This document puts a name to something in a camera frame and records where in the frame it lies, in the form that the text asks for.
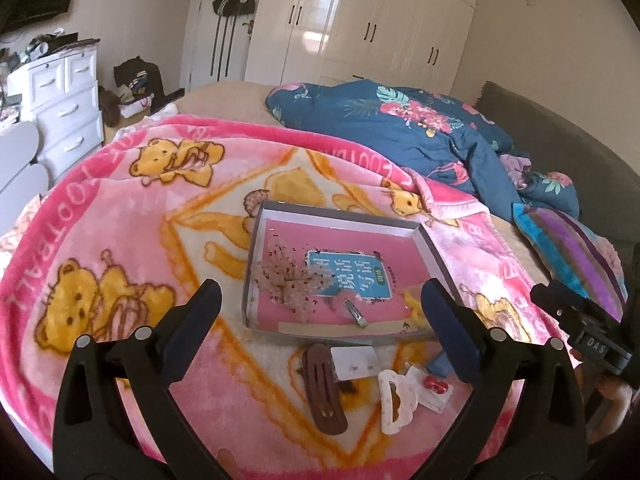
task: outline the beige bed sheet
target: beige bed sheet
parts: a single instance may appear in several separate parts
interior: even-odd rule
[[[273,88],[245,81],[213,83],[190,92],[175,104],[184,114],[282,127],[264,103]],[[533,281],[546,285],[548,272],[517,227],[493,215],[492,220]]]

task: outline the blue label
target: blue label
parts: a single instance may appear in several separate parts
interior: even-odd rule
[[[353,290],[366,300],[391,299],[385,266],[375,256],[309,251],[306,260],[309,265],[329,268],[335,274],[333,284],[318,296],[337,296],[342,290]]]

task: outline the grey headboard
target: grey headboard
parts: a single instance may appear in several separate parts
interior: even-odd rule
[[[580,221],[611,241],[626,273],[640,242],[640,175],[583,129],[496,83],[485,83],[476,108],[530,154],[533,170],[571,177]]]

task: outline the beige wall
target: beige wall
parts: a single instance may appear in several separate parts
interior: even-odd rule
[[[113,67],[140,56],[160,67],[164,90],[170,93],[180,83],[189,2],[73,0],[69,13],[24,31],[5,34],[0,38],[0,45],[9,46],[12,50],[22,49],[37,34],[63,27],[67,32],[77,31],[80,38],[101,38],[98,47],[98,80],[101,85],[114,88]]]
[[[452,95],[491,80],[577,124],[640,173],[640,32],[620,0],[478,0]]]

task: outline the purple stripe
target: purple stripe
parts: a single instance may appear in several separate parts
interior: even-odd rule
[[[589,281],[589,283],[583,283],[583,285],[590,285],[590,288],[596,295],[596,298],[591,299],[596,301],[596,303],[603,303],[603,300],[610,298],[611,295],[609,294],[609,287],[607,286],[607,283],[602,279],[598,270],[593,266],[593,263],[588,258],[587,254],[584,253],[584,248],[580,246],[580,242],[575,238],[575,236],[573,236],[574,231],[571,227],[559,218],[555,211],[551,211],[551,209],[539,208],[537,213],[545,219],[546,224],[552,229],[555,236],[562,237],[565,247],[570,251],[572,258],[579,265],[581,272]]]
[[[564,219],[564,221],[567,222],[571,227],[573,227],[577,231],[577,233],[580,235],[580,238],[582,238],[582,241],[587,246],[589,252],[591,253],[591,256],[593,256],[596,259],[596,261],[602,266],[604,271],[607,273],[607,276],[609,277],[609,279],[611,280],[611,284],[613,285],[613,290],[615,290],[616,294],[618,295],[618,299],[620,300],[620,305],[624,305],[625,297],[622,294],[622,290],[620,289],[620,284],[618,283],[618,280],[616,279],[616,275],[613,273],[613,269],[611,269],[611,266],[609,265],[608,261],[604,259],[604,256],[602,256],[598,248],[587,236],[587,233],[585,233],[582,229],[580,229],[579,225],[576,225],[576,223],[573,220],[571,220],[571,218],[569,218],[567,215],[565,215],[560,211],[556,211],[556,214],[560,218]]]

